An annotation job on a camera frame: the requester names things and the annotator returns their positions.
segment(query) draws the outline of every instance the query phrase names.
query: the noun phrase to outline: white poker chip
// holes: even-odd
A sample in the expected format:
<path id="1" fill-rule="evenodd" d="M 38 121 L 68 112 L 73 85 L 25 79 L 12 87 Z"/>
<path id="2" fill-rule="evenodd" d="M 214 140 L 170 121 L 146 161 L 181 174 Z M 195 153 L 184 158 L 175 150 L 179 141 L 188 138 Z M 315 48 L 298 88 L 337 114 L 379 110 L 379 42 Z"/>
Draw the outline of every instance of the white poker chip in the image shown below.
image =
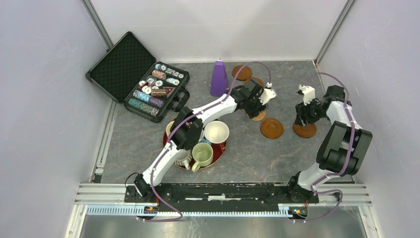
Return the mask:
<path id="1" fill-rule="evenodd" d="M 151 93 L 152 93 L 152 89 L 151 89 L 149 86 L 144 86 L 144 87 L 142 88 L 142 91 L 143 91 L 145 94 L 151 94 Z"/>

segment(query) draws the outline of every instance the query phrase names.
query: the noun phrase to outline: white panel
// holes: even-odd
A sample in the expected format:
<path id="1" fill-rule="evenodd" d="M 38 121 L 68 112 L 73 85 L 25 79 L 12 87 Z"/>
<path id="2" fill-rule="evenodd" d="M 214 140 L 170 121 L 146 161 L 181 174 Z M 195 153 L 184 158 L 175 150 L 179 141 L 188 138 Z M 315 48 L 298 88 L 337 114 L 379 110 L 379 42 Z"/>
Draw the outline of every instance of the white panel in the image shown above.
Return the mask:
<path id="1" fill-rule="evenodd" d="M 345 0 L 92 0 L 113 42 L 171 62 L 313 60 Z"/>
<path id="2" fill-rule="evenodd" d="M 348 86 L 357 122 L 373 133 L 356 178 L 385 238 L 420 231 L 419 9 L 418 0 L 357 1 L 320 64 Z"/>
<path id="3" fill-rule="evenodd" d="M 0 7 L 0 237 L 60 238 L 109 98 L 85 78 L 106 47 L 78 0 Z"/>

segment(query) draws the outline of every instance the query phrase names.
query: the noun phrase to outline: red tray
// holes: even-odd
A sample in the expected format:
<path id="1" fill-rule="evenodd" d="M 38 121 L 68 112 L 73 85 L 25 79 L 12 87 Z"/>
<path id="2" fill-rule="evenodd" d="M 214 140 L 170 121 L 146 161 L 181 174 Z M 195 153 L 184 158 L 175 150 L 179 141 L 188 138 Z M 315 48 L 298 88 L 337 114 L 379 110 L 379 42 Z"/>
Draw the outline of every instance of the red tray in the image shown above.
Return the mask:
<path id="1" fill-rule="evenodd" d="M 165 146 L 165 144 L 166 144 L 167 140 L 168 140 L 168 136 L 166 135 L 166 132 L 164 132 L 164 133 L 163 133 L 163 146 Z M 205 169 L 205 168 L 208 168 L 208 167 L 212 166 L 212 165 L 213 165 L 214 163 L 216 163 L 216 161 L 218 161 L 218 160 L 220 159 L 220 157 L 223 155 L 223 152 L 222 152 L 222 149 L 220 148 L 220 146 L 217 146 L 217 145 L 211 144 L 211 147 L 213 148 L 213 161 L 212 161 L 212 163 L 211 163 L 211 164 L 209 164 L 209 165 L 207 165 L 206 167 L 201 167 L 201 168 L 199 168 L 199 170 L 202 170 L 202 169 Z M 192 159 L 192 160 L 190 161 L 190 167 L 191 167 L 191 168 L 193 167 L 194 163 L 195 163 L 195 161 L 194 161 L 194 159 Z M 180 166 L 180 165 L 177 165 L 177 166 L 178 166 L 178 167 L 180 167 L 181 169 L 186 170 L 185 166 Z"/>

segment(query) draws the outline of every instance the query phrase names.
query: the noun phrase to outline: metal frame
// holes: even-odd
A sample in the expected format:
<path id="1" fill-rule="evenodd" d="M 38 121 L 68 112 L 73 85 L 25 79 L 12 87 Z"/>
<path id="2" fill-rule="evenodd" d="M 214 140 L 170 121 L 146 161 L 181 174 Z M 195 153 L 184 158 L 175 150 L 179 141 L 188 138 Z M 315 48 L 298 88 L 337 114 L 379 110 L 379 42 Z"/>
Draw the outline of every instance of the metal frame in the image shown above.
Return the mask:
<path id="1" fill-rule="evenodd" d="M 102 133 L 101 143 L 97 149 L 96 161 L 94 166 L 92 167 L 90 182 L 100 182 L 102 174 L 104 173 L 104 166 L 106 162 L 106 157 L 108 156 L 109 144 L 111 143 L 112 133 L 114 131 L 115 120 L 117 117 L 115 107 L 116 102 L 111 101 L 104 125 L 104 130 Z"/>
<path id="2" fill-rule="evenodd" d="M 368 238 L 380 238 L 377 222 L 374 218 L 372 202 L 364 184 L 353 183 L 327 183 L 318 190 L 338 188 L 343 191 L 344 197 L 341 207 L 358 207 L 362 216 L 363 225 Z M 146 206 L 157 206 L 156 203 L 126 203 L 124 202 L 126 188 L 118 183 L 81 183 L 76 195 L 70 222 L 65 238 L 78 238 L 81 234 L 86 215 L 111 216 L 155 216 L 145 213 Z M 337 203 L 332 194 L 319 195 L 319 203 L 309 204 L 311 207 L 331 207 Z M 184 216 L 200 217 L 288 217 L 289 207 L 303 206 L 304 204 L 279 204 L 278 212 L 192 212 L 183 213 Z M 156 216 L 177 216 L 175 212 L 159 212 Z"/>
<path id="3" fill-rule="evenodd" d="M 372 206 L 368 190 L 364 184 L 327 183 L 319 186 L 319 191 L 340 189 L 344 193 L 340 206 Z M 76 205 L 145 205 L 156 206 L 156 203 L 124 202 L 126 188 L 123 183 L 81 183 L 76 195 Z M 320 194 L 319 203 L 309 206 L 335 206 L 337 199 L 332 194 Z M 281 204 L 281 206 L 303 206 L 304 204 Z"/>
<path id="4" fill-rule="evenodd" d="M 314 64 L 319 64 L 319 62 L 321 62 L 322 58 L 325 56 L 325 53 L 328 51 L 328 48 L 330 47 L 332 41 L 334 40 L 341 26 L 343 25 L 343 22 L 346 20 L 355 2 L 356 0 L 347 0 L 346 3 L 344 4 L 344 7 L 341 10 L 340 15 L 338 15 L 338 18 L 335 21 L 334 26 L 329 32 L 327 39 L 325 40 L 324 44 L 321 47 L 321 50 L 319 51 L 317 57 L 315 58 Z"/>
<path id="5" fill-rule="evenodd" d="M 112 43 L 111 37 L 109 37 L 108 32 L 106 31 L 104 27 L 104 24 L 99 18 L 98 13 L 93 7 L 91 0 L 81 0 L 81 1 L 83 5 L 85 6 L 89 16 L 91 17 L 93 24 L 96 26 L 96 29 L 98 30 L 99 34 L 104 40 L 106 46 L 108 47 L 108 49 L 111 49 L 114 44 Z"/>

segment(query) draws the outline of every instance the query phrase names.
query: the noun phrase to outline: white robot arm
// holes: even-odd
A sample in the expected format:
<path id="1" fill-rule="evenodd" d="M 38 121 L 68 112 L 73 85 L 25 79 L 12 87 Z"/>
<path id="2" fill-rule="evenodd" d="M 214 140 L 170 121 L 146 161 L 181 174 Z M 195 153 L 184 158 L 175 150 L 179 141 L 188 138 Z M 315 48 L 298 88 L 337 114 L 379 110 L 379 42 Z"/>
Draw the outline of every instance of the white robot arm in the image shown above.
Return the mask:
<path id="1" fill-rule="evenodd" d="M 314 88 L 300 85 L 299 89 L 298 93 L 303 95 L 303 102 L 296 105 L 295 124 L 315 123 L 320 118 L 327 118 L 332 126 L 318 150 L 316 163 L 291 177 L 288 189 L 290 198 L 295 199 L 313 195 L 313 190 L 317 190 L 318 186 L 332 178 L 356 174 L 372 140 L 372 133 L 363 130 L 354 119 L 351 103 L 347 102 L 344 105 L 343 87 L 328 87 L 322 101 L 315 98 Z M 354 124 L 354 138 L 350 138 L 351 123 Z M 340 174 L 348 150 L 352 150 L 351 156 L 344 172 Z"/>
<path id="2" fill-rule="evenodd" d="M 184 107 L 175 119 L 171 132 L 187 117 L 196 116 L 175 131 L 172 139 L 165 144 L 150 167 L 137 176 L 134 181 L 137 192 L 145 196 L 150 185 L 159 185 L 166 171 L 183 154 L 184 150 L 190 150 L 197 144 L 202 128 L 209 122 L 239 109 L 244 109 L 250 118 L 256 117 L 268 108 L 267 103 L 276 96 L 272 88 L 263 89 L 254 80 L 251 80 L 245 86 L 236 87 L 232 90 L 231 95 L 224 94 L 207 105 L 192 110 Z"/>

